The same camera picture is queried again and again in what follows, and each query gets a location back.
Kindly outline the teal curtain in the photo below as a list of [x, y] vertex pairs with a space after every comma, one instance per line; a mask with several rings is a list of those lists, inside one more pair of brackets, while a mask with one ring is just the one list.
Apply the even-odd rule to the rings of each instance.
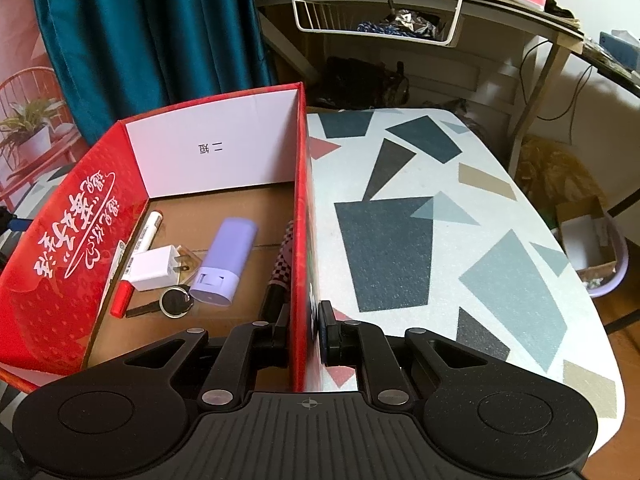
[[255, 0], [34, 0], [81, 135], [216, 94], [270, 86]]

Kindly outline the clear case orange card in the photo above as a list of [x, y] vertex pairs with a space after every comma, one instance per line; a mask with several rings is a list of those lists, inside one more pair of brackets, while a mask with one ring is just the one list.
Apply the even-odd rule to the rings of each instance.
[[179, 245], [176, 249], [177, 257], [175, 258], [174, 270], [178, 274], [178, 284], [190, 285], [198, 274], [202, 259], [186, 246]]

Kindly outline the white desk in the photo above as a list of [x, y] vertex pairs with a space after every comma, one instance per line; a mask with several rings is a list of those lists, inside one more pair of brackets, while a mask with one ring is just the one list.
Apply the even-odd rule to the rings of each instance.
[[[326, 58], [402, 66], [410, 104], [462, 99], [509, 171], [582, 32], [508, 0], [255, 0], [262, 36], [304, 81]], [[433, 39], [360, 32], [398, 10], [438, 18]]]

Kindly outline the geometric patterned tablecloth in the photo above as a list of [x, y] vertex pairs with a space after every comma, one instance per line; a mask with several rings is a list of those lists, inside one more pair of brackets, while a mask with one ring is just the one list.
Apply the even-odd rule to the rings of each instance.
[[[184, 317], [110, 311], [134, 230], [202, 254], [224, 219], [258, 227], [231, 304]], [[625, 396], [588, 292], [524, 194], [444, 110], [306, 114], [293, 90], [119, 122], [56, 187], [1, 275], [1, 365], [18, 388], [192, 326], [258, 315], [288, 222], [293, 312], [328, 300], [391, 335], [422, 326], [571, 386], [605, 444]]]

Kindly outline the small open cardboard box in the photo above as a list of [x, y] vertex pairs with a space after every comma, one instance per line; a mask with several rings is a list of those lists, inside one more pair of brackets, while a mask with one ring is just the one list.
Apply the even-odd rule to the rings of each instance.
[[583, 282], [596, 266], [615, 261], [597, 196], [559, 204], [556, 220], [564, 252]]

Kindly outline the lavender plastic bin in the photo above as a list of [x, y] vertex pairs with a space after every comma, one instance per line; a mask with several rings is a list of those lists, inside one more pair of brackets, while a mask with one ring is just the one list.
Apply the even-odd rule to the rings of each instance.
[[629, 266], [629, 249], [623, 232], [609, 214], [605, 215], [605, 219], [615, 261], [596, 266], [589, 272], [586, 289], [591, 298], [614, 292], [622, 284]]

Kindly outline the black white checkered pen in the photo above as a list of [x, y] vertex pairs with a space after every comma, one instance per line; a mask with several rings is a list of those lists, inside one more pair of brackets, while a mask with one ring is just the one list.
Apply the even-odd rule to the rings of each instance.
[[294, 222], [286, 225], [276, 262], [267, 284], [260, 317], [269, 323], [277, 322], [282, 308], [290, 302]]

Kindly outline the red cardboard box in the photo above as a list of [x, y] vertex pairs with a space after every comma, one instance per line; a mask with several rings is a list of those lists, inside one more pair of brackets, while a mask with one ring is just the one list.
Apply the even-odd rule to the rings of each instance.
[[301, 84], [115, 122], [2, 271], [2, 380], [28, 393], [191, 326], [227, 335], [285, 247], [288, 383], [317, 385], [308, 138]]

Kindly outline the lavender power bank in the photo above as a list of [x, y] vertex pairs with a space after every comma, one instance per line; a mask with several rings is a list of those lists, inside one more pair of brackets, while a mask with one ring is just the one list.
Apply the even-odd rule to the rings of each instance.
[[192, 282], [195, 300], [217, 307], [232, 304], [257, 231], [253, 220], [224, 219]]

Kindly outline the white charger plug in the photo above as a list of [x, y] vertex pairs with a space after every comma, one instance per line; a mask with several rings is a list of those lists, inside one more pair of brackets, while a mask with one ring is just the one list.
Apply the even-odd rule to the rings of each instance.
[[135, 254], [122, 280], [138, 292], [178, 285], [191, 271], [178, 248], [163, 246]]

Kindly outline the red white marker pen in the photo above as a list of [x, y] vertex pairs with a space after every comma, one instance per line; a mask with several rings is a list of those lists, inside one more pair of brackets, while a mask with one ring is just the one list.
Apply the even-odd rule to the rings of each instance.
[[163, 215], [159, 211], [153, 210], [144, 222], [144, 226], [136, 239], [136, 244], [134, 244], [134, 249], [126, 263], [125, 271], [114, 293], [110, 310], [111, 316], [114, 316], [114, 318], [124, 317], [134, 291], [134, 285], [130, 283], [130, 269], [134, 263], [134, 257], [146, 252], [151, 247], [162, 221]]

